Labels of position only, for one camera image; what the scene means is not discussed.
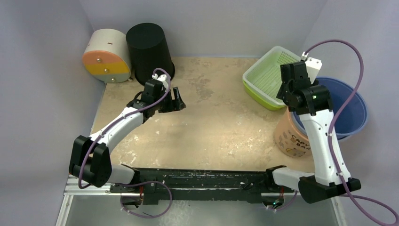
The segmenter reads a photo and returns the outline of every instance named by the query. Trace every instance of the perforated basket bottom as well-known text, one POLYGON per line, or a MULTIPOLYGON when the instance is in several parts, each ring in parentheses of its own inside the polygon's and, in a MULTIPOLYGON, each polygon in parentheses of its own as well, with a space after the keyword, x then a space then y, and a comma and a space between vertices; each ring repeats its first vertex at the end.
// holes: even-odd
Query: perforated basket bottom
POLYGON ((276 98, 281 86, 280 65, 296 61, 298 60, 285 52, 274 52, 247 75, 247 81, 263 92, 260 93, 261 96, 268 96, 279 105, 284 105, 276 98))

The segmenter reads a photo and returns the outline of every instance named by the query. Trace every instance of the yellow drawer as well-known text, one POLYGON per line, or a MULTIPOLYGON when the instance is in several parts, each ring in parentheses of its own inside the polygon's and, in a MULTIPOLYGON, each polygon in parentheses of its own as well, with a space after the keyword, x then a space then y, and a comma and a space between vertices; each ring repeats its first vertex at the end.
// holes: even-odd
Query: yellow drawer
POLYGON ((125 62, 110 64, 85 65, 90 74, 123 74, 130 73, 129 67, 125 62))

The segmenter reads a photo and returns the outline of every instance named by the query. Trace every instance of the white wall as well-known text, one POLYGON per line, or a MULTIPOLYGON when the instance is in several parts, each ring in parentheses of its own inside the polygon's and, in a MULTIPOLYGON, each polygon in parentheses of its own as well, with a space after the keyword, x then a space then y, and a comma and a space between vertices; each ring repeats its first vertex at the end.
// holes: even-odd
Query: white wall
POLYGON ((160 25, 174 56, 298 51, 327 0, 80 0, 95 30, 160 25))
MULTIPOLYGON (((341 150, 352 176, 362 182, 362 189, 355 193, 376 198, 396 211, 399 211, 398 12, 397 0, 329 0, 302 48, 338 38, 351 42, 361 52, 365 71, 359 91, 368 104, 370 118, 364 131, 343 143, 341 150)), ((323 61, 320 76, 356 84, 359 63, 350 48, 326 44, 314 49, 310 56, 323 61)), ((348 198, 342 199, 349 225, 375 225, 348 198)), ((380 220, 394 221, 389 211, 366 201, 360 203, 380 220)))
POLYGON ((0 30, 0 225, 53 226, 104 89, 80 59, 93 29, 78 0, 2 0, 0 30))

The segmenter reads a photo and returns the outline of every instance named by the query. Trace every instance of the table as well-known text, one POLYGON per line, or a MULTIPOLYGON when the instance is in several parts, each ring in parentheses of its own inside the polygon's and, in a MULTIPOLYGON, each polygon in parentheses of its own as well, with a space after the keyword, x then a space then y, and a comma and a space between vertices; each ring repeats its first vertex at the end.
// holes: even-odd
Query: table
MULTIPOLYGON (((114 164, 197 170, 258 170, 287 165, 314 172, 313 159, 283 154, 273 140, 285 109, 269 111, 242 84, 253 58, 175 57, 172 86, 187 108, 156 113, 113 150, 114 164)), ((137 81, 108 83, 93 132, 117 117, 135 94, 137 81)))

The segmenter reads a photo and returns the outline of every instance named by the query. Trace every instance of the light green colander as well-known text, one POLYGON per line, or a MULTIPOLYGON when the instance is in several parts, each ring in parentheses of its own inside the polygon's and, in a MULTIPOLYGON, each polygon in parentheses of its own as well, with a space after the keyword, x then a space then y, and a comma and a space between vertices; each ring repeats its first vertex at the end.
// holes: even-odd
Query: light green colander
POLYGON ((280 65, 299 60, 300 57, 291 51, 273 47, 242 75, 245 91, 269 110, 284 107, 283 101, 276 98, 281 86, 280 65))

